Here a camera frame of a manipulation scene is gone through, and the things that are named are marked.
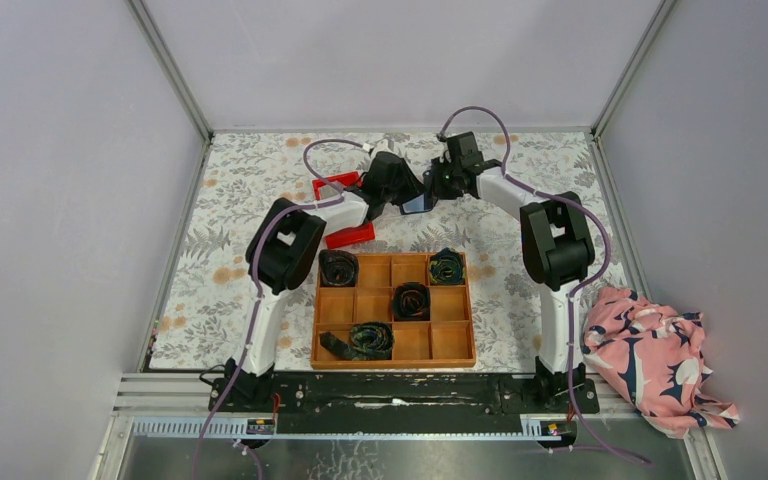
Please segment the navy blue card holder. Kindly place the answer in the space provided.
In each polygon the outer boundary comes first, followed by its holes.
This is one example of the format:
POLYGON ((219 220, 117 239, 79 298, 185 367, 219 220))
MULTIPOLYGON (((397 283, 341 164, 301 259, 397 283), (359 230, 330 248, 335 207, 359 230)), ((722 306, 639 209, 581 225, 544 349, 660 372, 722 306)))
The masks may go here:
POLYGON ((429 193, 417 196, 399 206, 402 215, 423 214, 434 209, 436 200, 429 193))

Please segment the red plastic bin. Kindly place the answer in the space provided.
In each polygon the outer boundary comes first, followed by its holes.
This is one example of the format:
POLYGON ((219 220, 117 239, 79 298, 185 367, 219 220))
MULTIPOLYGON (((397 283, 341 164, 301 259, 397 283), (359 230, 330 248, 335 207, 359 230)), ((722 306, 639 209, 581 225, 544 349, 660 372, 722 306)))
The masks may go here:
POLYGON ((338 198, 338 192, 323 180, 313 180, 314 197, 319 209, 314 214, 326 222, 323 233, 328 249, 340 249, 351 245, 372 241, 375 230, 365 217, 366 204, 351 193, 344 193, 343 200, 331 205, 338 198))

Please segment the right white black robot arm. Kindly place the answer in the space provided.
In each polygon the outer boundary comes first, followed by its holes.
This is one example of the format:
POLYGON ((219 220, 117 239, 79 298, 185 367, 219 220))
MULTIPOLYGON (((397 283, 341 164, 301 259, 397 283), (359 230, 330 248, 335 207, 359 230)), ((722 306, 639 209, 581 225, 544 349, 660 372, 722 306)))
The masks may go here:
POLYGON ((518 220, 526 273, 537 284, 543 343, 535 361, 535 402, 557 412, 585 380, 578 293, 589 280, 596 250, 590 228, 599 223, 574 192, 550 194, 525 184, 497 160, 485 159, 471 132, 440 133, 444 150, 425 177, 434 200, 465 195, 518 220))

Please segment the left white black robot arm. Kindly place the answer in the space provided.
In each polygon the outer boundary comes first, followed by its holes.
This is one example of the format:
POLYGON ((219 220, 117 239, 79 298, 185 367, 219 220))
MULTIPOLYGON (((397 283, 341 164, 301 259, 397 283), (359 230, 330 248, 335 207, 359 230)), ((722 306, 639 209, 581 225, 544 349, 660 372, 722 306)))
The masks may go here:
POLYGON ((254 303, 231 374, 231 395, 242 408, 256 411, 269 401, 271 387, 260 376, 274 366, 287 297, 308 277, 322 239, 367 224, 385 205, 400 205, 422 193, 423 184, 406 159, 375 151, 358 185, 325 200, 273 202, 245 253, 254 303))

